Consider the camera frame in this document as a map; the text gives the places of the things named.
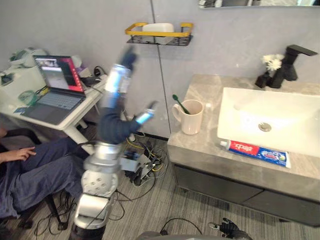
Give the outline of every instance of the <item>wall shelf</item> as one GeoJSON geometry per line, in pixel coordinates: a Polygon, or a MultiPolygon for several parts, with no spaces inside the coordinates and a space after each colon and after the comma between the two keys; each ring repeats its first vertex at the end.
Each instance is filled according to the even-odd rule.
{"type": "Polygon", "coordinates": [[[191,39],[193,38],[191,31],[194,25],[190,22],[183,22],[180,24],[181,32],[132,31],[132,29],[136,27],[142,27],[147,24],[147,22],[136,22],[128,27],[125,30],[125,34],[130,35],[131,39],[129,39],[127,43],[160,45],[159,43],[156,43],[156,37],[173,37],[173,39],[164,46],[185,47],[189,45],[191,39]],[[143,36],[151,36],[153,37],[153,41],[145,41],[143,36]]]}

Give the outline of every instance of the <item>white sink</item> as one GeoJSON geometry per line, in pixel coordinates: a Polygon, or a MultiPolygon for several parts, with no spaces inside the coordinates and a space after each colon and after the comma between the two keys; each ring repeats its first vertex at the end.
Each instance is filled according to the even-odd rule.
{"type": "Polygon", "coordinates": [[[320,157],[320,96],[225,87],[217,135],[320,157]]]}

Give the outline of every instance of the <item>marble countertop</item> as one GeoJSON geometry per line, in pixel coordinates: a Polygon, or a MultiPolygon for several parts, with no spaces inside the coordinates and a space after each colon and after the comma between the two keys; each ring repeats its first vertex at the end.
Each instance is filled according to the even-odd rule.
{"type": "Polygon", "coordinates": [[[255,89],[320,95],[320,84],[283,81],[280,89],[255,86],[256,79],[216,75],[193,76],[185,96],[204,103],[201,130],[196,135],[173,132],[168,151],[173,163],[258,187],[320,202],[320,158],[290,152],[291,168],[234,154],[217,137],[223,88],[255,89]]]}

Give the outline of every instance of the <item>dark cabinet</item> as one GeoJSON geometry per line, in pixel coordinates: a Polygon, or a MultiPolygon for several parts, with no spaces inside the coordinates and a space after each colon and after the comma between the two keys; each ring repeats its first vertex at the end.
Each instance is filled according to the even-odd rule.
{"type": "Polygon", "coordinates": [[[264,191],[243,203],[244,206],[285,219],[320,226],[320,203],[264,191]]]}
{"type": "Polygon", "coordinates": [[[223,176],[174,165],[178,186],[279,218],[320,227],[320,202],[273,192],[223,176]]]}
{"type": "Polygon", "coordinates": [[[241,204],[262,189],[174,165],[178,186],[228,202],[241,204]]]}

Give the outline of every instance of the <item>toothbrush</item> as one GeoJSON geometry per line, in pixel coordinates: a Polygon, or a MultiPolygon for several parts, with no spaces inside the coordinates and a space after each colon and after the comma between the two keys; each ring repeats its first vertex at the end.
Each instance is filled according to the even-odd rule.
{"type": "Polygon", "coordinates": [[[183,111],[184,111],[186,114],[189,114],[189,115],[190,115],[190,112],[181,104],[181,102],[179,101],[177,95],[173,94],[173,95],[172,95],[172,98],[178,102],[178,104],[181,106],[181,108],[183,109],[183,111]]]}

